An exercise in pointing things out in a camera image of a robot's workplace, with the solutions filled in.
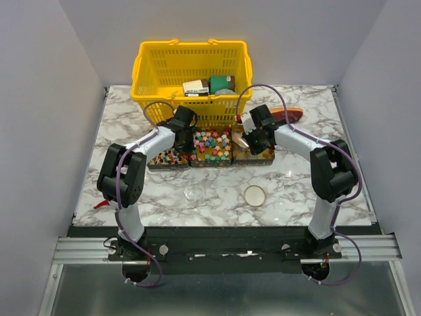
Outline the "metal scoop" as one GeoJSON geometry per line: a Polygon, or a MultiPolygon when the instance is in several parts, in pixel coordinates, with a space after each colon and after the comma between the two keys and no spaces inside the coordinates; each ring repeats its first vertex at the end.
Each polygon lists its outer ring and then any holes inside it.
{"type": "Polygon", "coordinates": [[[242,148],[242,149],[249,149],[249,145],[248,145],[248,143],[246,142],[246,140],[243,138],[242,134],[240,134],[240,133],[235,133],[235,134],[232,136],[232,139],[233,139],[233,142],[234,142],[235,144],[237,144],[240,148],[242,148]]]}

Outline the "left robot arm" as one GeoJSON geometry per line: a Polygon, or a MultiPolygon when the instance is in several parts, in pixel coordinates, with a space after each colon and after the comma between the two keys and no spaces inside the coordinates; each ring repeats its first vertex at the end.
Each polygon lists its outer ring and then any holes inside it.
{"type": "Polygon", "coordinates": [[[128,144],[108,147],[97,180],[97,189],[114,207],[119,237],[126,240],[123,252],[132,260],[145,255],[145,228],[137,201],[143,191],[146,166],[158,154],[175,149],[183,154],[193,151],[193,129],[198,115],[179,106],[173,116],[159,123],[142,138],[128,144]]]}

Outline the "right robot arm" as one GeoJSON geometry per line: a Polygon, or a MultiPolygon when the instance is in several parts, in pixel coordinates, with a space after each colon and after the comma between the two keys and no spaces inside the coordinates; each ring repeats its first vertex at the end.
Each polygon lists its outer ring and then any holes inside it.
{"type": "Polygon", "coordinates": [[[287,123],[275,120],[266,105],[258,106],[238,116],[251,153],[257,155],[267,148],[286,148],[310,163],[310,179],[317,196],[308,230],[311,237],[303,240],[303,251],[319,257],[326,251],[326,242],[334,231],[340,205],[351,196],[359,183],[359,174],[345,141],[329,142],[303,132],[287,123]]]}

